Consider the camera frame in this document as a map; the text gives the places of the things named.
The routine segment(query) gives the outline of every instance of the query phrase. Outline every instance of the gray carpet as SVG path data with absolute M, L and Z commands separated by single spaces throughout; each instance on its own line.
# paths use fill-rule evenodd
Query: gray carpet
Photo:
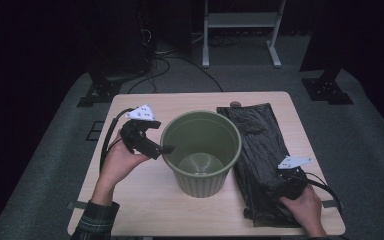
M 290 94 L 328 184 L 344 202 L 345 236 L 351 240 L 384 239 L 384 120 L 366 97 L 358 80 L 341 71 L 337 83 L 354 105 L 312 102 L 300 73 L 308 36 L 279 36 L 276 43 L 283 67 L 274 69 L 264 37 L 243 37 L 225 48 L 210 48 L 206 70 L 226 92 L 286 91 Z M 188 58 L 201 65 L 201 48 Z M 165 58 L 170 69 L 153 80 L 125 83 L 121 93 L 219 92 L 215 82 L 196 66 Z M 156 60 L 152 74 L 167 63 Z M 105 120 L 109 103 L 77 108 L 91 84 L 87 73 L 73 85 L 0 216 L 0 239 L 68 239 L 71 217 L 67 204 L 80 192 L 96 142 L 86 141 L 95 121 Z M 283 239 L 302 239 L 288 237 Z

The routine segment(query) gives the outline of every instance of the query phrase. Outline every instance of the person's right hand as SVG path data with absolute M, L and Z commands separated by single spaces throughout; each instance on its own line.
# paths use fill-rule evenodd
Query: person's right hand
M 121 139 L 120 133 L 110 145 L 104 165 L 99 174 L 91 202 L 111 206 L 114 188 L 121 180 L 149 157 L 131 153 Z
M 321 223 L 322 202 L 311 185 L 307 185 L 296 200 L 279 198 L 294 215 L 295 220 L 305 229 L 308 237 L 325 237 L 326 232 Z

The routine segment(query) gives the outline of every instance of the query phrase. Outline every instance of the green plastic bin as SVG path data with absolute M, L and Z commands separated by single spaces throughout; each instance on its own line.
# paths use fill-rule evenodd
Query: green plastic bin
M 197 198 L 220 191 L 242 149 L 236 126 L 210 111 L 187 112 L 173 119 L 162 133 L 161 145 L 175 146 L 162 157 L 183 192 Z

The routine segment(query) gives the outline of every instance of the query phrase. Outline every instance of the plaid sleeve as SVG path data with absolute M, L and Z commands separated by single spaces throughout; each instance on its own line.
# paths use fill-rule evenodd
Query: plaid sleeve
M 88 202 L 85 211 L 71 237 L 82 240 L 110 239 L 111 230 L 120 205 L 101 206 Z

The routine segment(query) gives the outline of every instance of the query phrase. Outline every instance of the cable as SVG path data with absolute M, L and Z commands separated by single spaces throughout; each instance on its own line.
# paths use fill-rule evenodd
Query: cable
M 101 161 L 99 163 L 99 171 L 101 171 L 102 169 L 102 166 L 104 166 L 104 162 L 105 162 L 105 157 L 107 156 L 107 153 L 109 151 L 109 148 L 108 148 L 108 143 L 110 142 L 110 138 L 112 136 L 112 133 L 114 132 L 114 128 L 115 126 L 117 125 L 117 122 L 118 122 L 118 119 L 123 115 L 125 114 L 126 112 L 130 112 L 130 111 L 133 111 L 134 109 L 133 108 L 128 108 L 128 109 L 125 109 L 123 110 L 122 112 L 120 112 L 111 122 L 111 125 L 108 129 L 108 132 L 107 132 L 107 135 L 105 136 L 105 140 L 104 140 L 104 143 L 102 144 L 102 150 L 101 150 Z
M 142 43 L 144 46 L 146 46 L 146 47 L 151 47 L 150 45 L 149 45 L 149 43 L 151 42 L 151 40 L 152 40 L 152 34 L 151 34 L 151 32 L 148 30 L 148 29 L 141 29 L 140 30 L 141 32 L 146 32 L 146 33 L 148 33 L 148 35 L 149 35 L 149 38 L 148 38 L 148 40 L 146 41 L 146 43 Z
M 319 178 L 319 176 L 317 176 L 316 174 L 313 174 L 313 173 L 305 173 L 305 174 L 311 175 L 311 176 L 319 179 L 320 182 L 322 182 L 325 186 L 327 186 L 327 184 L 321 178 Z
M 199 41 L 201 41 L 204 38 L 204 34 L 203 33 L 192 33 L 192 35 L 199 35 L 199 36 L 196 39 L 192 40 L 191 47 L 194 47 L 194 45 L 196 45 L 196 43 L 198 43 Z M 165 56 L 165 55 L 177 52 L 178 50 L 179 49 L 174 48 L 174 49 L 170 49 L 170 50 L 167 50 L 167 51 L 164 51 L 164 52 L 155 51 L 155 54 L 161 57 L 161 56 Z
M 168 65 L 168 67 L 167 67 L 167 69 L 165 69 L 162 73 L 159 73 L 159 74 L 157 74 L 157 75 L 155 75 L 155 76 L 152 76 L 153 79 L 156 78 L 156 77 L 159 77 L 159 76 L 161 76 L 161 75 L 163 75 L 163 74 L 165 74 L 165 73 L 168 72 L 168 70 L 170 69 L 170 63 L 169 63 L 167 60 L 164 60 L 164 59 L 161 59 L 161 58 L 155 58 L 155 59 L 166 62 L 167 65 Z M 133 88 L 135 88 L 137 85 L 139 85 L 139 84 L 141 84 L 141 83 L 143 83 L 143 82 L 145 82 L 145 81 L 147 81 L 147 80 L 149 80 L 148 77 L 145 78 L 145 79 L 143 79 L 143 80 L 141 80 L 141 81 L 139 81 L 139 82 L 137 82 L 135 85 L 133 85 L 133 86 L 129 89 L 129 91 L 127 91 L 127 94 L 130 94 L 130 92 L 133 90 Z
M 183 61 L 186 61 L 186 62 L 189 62 L 190 64 L 194 65 L 195 67 L 197 67 L 199 70 L 201 70 L 203 73 L 205 73 L 208 77 L 210 77 L 218 86 L 218 88 L 220 89 L 220 92 L 224 92 L 223 91 L 223 88 L 220 86 L 220 84 L 217 82 L 217 80 L 211 76 L 210 74 L 208 74 L 204 69 L 202 69 L 201 67 L 199 67 L 196 63 L 188 60 L 188 59 L 185 59 L 185 58 L 181 58 L 181 57 L 164 57 L 164 58 L 174 58 L 174 59 L 180 59 L 180 60 L 183 60 Z
M 144 76 L 146 73 L 147 72 L 143 71 L 143 72 L 140 72 L 138 74 L 135 74 L 132 77 L 120 77 L 120 79 L 114 79 L 114 80 L 110 80 L 109 78 L 111 78 L 111 76 L 108 76 L 105 72 L 103 74 L 105 76 L 105 79 L 108 80 L 110 83 L 120 83 L 120 84 L 122 84 L 122 83 L 125 83 L 125 82 L 128 82 L 128 81 L 132 81 L 132 80 L 138 79 L 138 78 Z
M 240 37 L 234 37 L 237 39 L 237 41 L 234 41 L 230 37 L 220 37 L 220 36 L 215 36 L 210 39 L 210 42 L 208 43 L 209 46 L 211 47 L 217 47 L 217 48 L 226 48 L 226 47 L 231 47 L 233 45 L 241 43 L 241 38 Z
M 113 143 L 108 147 L 107 152 L 109 152 L 109 151 L 111 150 L 111 148 L 112 148 L 116 143 L 120 142 L 120 140 L 121 140 L 121 138 L 118 139 L 117 141 L 113 142 Z
M 342 215 L 342 204 L 341 204 L 341 201 L 339 200 L 338 196 L 336 195 L 336 193 L 329 187 L 326 185 L 326 183 L 324 183 L 323 181 L 323 184 L 322 183 L 319 183 L 319 182 L 316 182 L 314 180 L 311 180 L 311 179 L 302 179 L 300 177 L 297 177 L 297 176 L 294 176 L 292 174 L 287 174 L 285 175 L 286 177 L 289 177 L 289 178 L 293 178 L 293 179 L 296 179 L 298 181 L 302 181 L 302 182 L 306 182 L 308 184 L 311 184 L 313 186 L 316 186 L 318 188 L 321 188 L 323 190 L 325 190 L 326 192 L 328 192 L 332 197 L 333 199 L 335 200 L 336 202 L 336 205 L 338 207 L 338 211 L 339 211 L 339 214 Z
M 152 72 L 150 74 L 151 74 L 151 77 L 146 75 L 147 80 L 148 80 L 149 84 L 151 84 L 154 87 L 154 90 L 152 91 L 152 93 L 157 93 L 157 85 L 155 84 L 154 75 L 152 75 Z

